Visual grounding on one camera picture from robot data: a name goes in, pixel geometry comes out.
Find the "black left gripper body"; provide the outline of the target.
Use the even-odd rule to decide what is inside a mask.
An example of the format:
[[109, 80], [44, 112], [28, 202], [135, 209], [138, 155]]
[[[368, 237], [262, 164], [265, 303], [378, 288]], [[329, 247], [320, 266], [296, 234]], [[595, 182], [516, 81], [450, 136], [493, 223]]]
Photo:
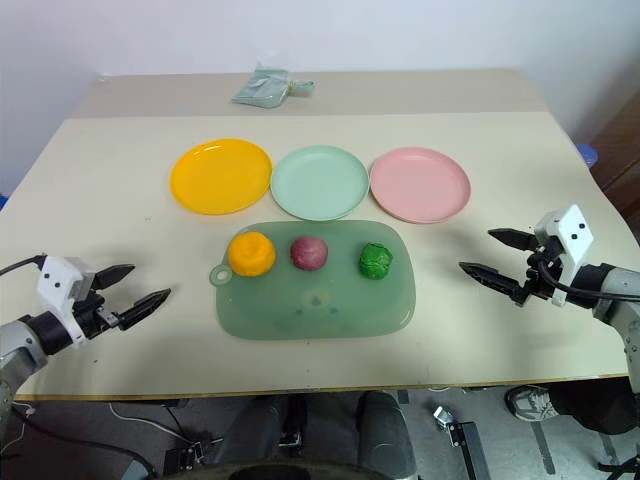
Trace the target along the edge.
[[119, 317], [106, 310], [104, 303], [104, 297], [93, 290], [84, 300], [74, 302], [74, 318], [85, 337], [96, 337], [119, 326]]

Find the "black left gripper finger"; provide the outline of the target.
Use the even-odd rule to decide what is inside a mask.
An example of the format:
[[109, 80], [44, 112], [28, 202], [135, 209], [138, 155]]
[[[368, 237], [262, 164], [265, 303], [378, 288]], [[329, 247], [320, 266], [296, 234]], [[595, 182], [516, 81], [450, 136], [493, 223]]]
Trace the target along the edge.
[[118, 264], [100, 270], [94, 275], [94, 288], [107, 289], [119, 283], [134, 269], [133, 264]]
[[134, 303], [122, 313], [117, 314], [118, 328], [126, 331], [154, 313], [169, 297], [171, 289], [150, 293]]

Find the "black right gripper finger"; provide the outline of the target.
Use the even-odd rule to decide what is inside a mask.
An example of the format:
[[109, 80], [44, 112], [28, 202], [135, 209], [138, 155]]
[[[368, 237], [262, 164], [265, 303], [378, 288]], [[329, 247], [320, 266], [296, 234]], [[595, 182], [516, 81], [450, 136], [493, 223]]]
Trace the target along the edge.
[[458, 266], [473, 280], [498, 293], [517, 296], [522, 291], [522, 287], [515, 279], [500, 274], [494, 268], [473, 262], [459, 262]]
[[512, 228], [496, 228], [489, 230], [488, 234], [511, 248], [531, 252], [536, 250], [536, 236], [531, 233]]

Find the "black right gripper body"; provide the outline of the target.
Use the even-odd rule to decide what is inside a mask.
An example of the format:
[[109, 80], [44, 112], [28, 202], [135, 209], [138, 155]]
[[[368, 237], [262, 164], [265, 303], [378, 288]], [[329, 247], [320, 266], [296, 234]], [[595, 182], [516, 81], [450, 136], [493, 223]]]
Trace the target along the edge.
[[541, 244], [535, 237], [526, 237], [517, 248], [531, 251], [527, 259], [528, 269], [526, 281], [522, 286], [516, 285], [515, 293], [511, 299], [518, 306], [523, 306], [530, 296], [536, 296], [548, 300], [556, 293], [561, 267], [554, 267], [564, 249], [556, 237], [551, 237]]

